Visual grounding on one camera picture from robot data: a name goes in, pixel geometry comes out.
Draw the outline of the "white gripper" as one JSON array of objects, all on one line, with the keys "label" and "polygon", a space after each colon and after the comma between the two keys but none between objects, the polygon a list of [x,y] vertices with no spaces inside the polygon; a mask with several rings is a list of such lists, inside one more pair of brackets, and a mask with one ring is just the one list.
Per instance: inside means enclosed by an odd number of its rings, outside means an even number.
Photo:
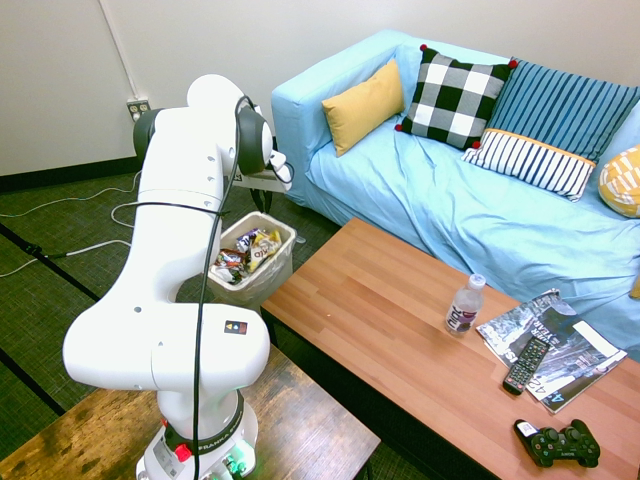
[{"label": "white gripper", "polygon": [[[288,192],[292,181],[293,167],[287,163],[286,156],[276,150],[271,152],[263,171],[252,175],[244,175],[237,171],[233,178],[235,186],[252,189],[251,197],[254,204],[258,211],[263,213],[270,212],[273,201],[272,192]],[[261,198],[259,190],[270,192],[263,192],[263,198]]]}]

